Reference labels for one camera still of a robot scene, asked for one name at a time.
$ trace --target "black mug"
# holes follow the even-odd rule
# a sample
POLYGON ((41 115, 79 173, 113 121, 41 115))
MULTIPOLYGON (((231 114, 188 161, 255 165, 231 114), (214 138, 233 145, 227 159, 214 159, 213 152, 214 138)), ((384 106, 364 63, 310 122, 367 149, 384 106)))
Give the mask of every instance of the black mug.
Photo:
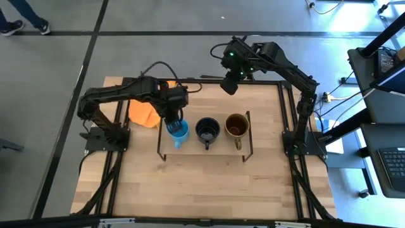
POLYGON ((196 124, 196 133, 198 140, 205 144, 205 149, 209 149, 209 145, 215 142, 220 134, 220 124, 213 118, 202 118, 196 124))

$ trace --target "blue mug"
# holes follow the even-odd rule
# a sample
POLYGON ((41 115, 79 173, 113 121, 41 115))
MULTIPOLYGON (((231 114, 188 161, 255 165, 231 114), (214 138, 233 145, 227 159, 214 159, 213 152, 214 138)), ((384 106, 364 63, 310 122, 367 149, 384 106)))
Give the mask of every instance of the blue mug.
POLYGON ((168 130, 169 135, 175 141, 175 147, 177 149, 180 149, 180 145, 182 143, 186 142, 187 140, 189 140, 189 135, 190 135, 189 134, 189 125, 187 124, 187 122, 185 120, 182 120, 181 124, 182 124, 182 128, 172 134, 168 130))

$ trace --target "desk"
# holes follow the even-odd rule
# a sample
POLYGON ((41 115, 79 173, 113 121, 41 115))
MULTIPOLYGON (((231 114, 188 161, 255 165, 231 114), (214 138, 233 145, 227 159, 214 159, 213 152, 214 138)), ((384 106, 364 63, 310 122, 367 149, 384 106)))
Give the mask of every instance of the desk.
MULTIPOLYGON (((370 83, 374 81, 373 58, 363 58, 355 49, 351 49, 347 53, 360 89, 363 91, 369 88, 370 83)), ((405 124, 405 115, 403 115, 405 97, 376 89, 364 99, 364 102, 366 103, 365 109, 324 134, 332 136, 327 143, 358 129, 361 124, 405 124)))
MULTIPOLYGON (((106 77, 104 87, 119 85, 122 80, 121 77, 106 77)), ((188 86, 190 91, 199 87, 197 84, 188 86)), ((222 91, 218 84, 202 86, 200 92, 189 94, 186 108, 200 112, 202 117, 210 113, 245 113, 249 110, 254 146, 252 157, 243 163, 240 155, 168 155, 164 162, 156 151, 158 130, 130 122, 130 144, 123 154, 113 215, 297 219, 290 168, 282 143, 284 125, 277 86, 240 84, 233 96, 222 91)), ((284 94, 289 107, 286 90, 284 94)), ((297 101, 299 92, 294 91, 294 96, 297 101)), ((116 103, 103 104, 101 110, 112 120, 116 106, 116 103)), ((290 108, 287 113, 292 129, 290 108)), ((98 152, 84 161, 72 212, 80 210, 98 188, 105 157, 106 152, 98 152)), ((316 156, 306 156, 306 163, 313 192, 329 213, 336 216, 325 165, 316 156)), ((108 196, 107 189, 101 210, 104 213, 108 196)), ((301 200, 304 215, 308 217, 302 190, 301 200)))
POLYGON ((393 190, 385 173, 377 150, 404 147, 405 125, 362 124, 361 131, 367 144, 368 154, 373 162, 381 190, 388 198, 405 198, 405 193, 393 190))

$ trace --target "mug handle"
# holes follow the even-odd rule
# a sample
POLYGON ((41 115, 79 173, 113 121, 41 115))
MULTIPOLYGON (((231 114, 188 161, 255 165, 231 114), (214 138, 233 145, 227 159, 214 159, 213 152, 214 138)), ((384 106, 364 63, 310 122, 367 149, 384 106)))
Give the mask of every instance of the mug handle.
POLYGON ((241 150, 242 149, 242 142, 240 141, 240 138, 236 138, 235 139, 235 146, 237 150, 241 150))

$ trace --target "sneaker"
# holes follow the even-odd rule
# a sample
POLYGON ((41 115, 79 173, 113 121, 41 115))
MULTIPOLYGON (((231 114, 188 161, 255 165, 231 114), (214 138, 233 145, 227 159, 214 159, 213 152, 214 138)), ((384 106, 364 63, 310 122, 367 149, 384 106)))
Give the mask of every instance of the sneaker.
POLYGON ((15 32, 18 30, 22 29, 24 27, 24 22, 21 20, 17 20, 15 22, 9 22, 9 29, 8 30, 3 30, 0 31, 1 35, 7 37, 13 35, 15 32))
POLYGON ((49 28, 49 22, 44 20, 43 24, 37 28, 41 35, 46 35, 51 32, 51 28, 49 28))

